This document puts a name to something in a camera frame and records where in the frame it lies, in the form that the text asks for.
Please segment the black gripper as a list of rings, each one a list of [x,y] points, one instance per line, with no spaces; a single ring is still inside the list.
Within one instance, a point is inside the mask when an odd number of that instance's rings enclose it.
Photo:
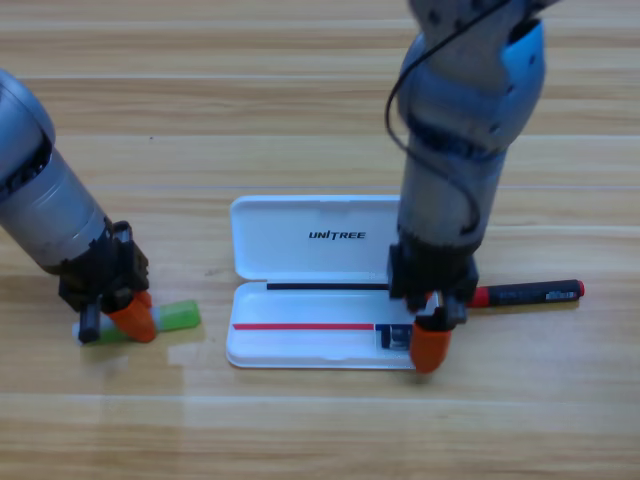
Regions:
[[[467,321],[467,303],[479,280],[473,254],[465,249],[432,248],[398,242],[389,248],[388,289],[415,315],[410,360],[420,374],[434,373],[444,362],[451,331]]]
[[[148,260],[126,221],[108,221],[88,250],[59,268],[59,296],[80,314],[77,338],[92,343],[101,337],[101,316],[139,343],[156,338],[148,292]]]

